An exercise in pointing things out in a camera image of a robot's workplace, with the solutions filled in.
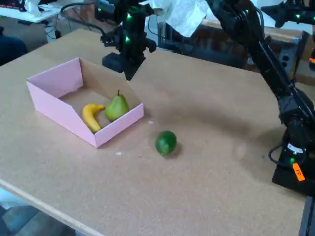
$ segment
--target cardboard box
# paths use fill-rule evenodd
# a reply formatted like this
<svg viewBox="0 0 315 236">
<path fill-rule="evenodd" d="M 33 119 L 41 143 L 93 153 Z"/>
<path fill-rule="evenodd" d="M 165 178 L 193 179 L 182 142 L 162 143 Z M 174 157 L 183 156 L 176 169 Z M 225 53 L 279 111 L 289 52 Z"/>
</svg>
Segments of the cardboard box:
<svg viewBox="0 0 315 236">
<path fill-rule="evenodd" d="M 99 147 L 144 115 L 143 103 L 128 81 L 109 69 L 82 59 L 73 59 L 27 80 L 35 108 L 86 142 Z M 107 105 L 124 95 L 130 111 L 110 122 L 105 112 L 96 115 L 103 127 L 95 134 L 82 121 L 82 109 L 89 103 Z"/>
</svg>

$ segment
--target green lime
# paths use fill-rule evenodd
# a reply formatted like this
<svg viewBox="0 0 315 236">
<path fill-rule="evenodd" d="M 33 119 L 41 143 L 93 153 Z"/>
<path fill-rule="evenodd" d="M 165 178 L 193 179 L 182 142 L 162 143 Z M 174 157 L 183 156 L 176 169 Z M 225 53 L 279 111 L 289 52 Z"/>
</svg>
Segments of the green lime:
<svg viewBox="0 0 315 236">
<path fill-rule="evenodd" d="M 172 131 L 165 130 L 157 137 L 156 149 L 162 155 L 168 155 L 174 151 L 176 144 L 176 135 Z"/>
</svg>

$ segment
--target yellow banana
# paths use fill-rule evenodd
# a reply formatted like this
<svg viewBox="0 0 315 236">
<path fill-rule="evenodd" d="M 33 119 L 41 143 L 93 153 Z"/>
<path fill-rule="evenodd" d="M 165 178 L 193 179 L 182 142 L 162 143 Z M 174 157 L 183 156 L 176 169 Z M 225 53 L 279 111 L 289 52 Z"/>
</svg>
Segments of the yellow banana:
<svg viewBox="0 0 315 236">
<path fill-rule="evenodd" d="M 94 115 L 104 109 L 105 106 L 103 105 L 88 104 L 82 110 L 82 120 L 93 133 L 96 133 L 101 129 L 95 120 Z"/>
</svg>

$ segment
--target orange tag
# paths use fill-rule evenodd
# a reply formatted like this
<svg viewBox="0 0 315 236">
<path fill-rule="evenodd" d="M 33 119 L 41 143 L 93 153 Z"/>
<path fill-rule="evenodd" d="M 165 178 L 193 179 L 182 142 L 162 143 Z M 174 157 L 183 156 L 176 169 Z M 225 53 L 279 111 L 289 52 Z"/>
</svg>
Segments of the orange tag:
<svg viewBox="0 0 315 236">
<path fill-rule="evenodd" d="M 301 171 L 301 168 L 300 168 L 299 164 L 293 163 L 293 169 L 294 169 L 294 172 L 296 174 L 297 179 L 299 181 L 304 181 L 305 178 L 304 178 L 304 175 L 303 175 L 303 173 Z"/>
</svg>

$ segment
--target green pear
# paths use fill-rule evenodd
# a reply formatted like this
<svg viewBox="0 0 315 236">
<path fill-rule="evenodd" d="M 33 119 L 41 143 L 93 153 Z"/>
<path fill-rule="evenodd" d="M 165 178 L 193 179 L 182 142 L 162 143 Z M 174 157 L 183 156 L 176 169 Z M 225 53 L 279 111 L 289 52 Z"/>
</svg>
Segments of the green pear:
<svg viewBox="0 0 315 236">
<path fill-rule="evenodd" d="M 105 109 L 107 118 L 113 122 L 129 111 L 129 105 L 122 94 L 118 94 L 113 98 Z"/>
</svg>

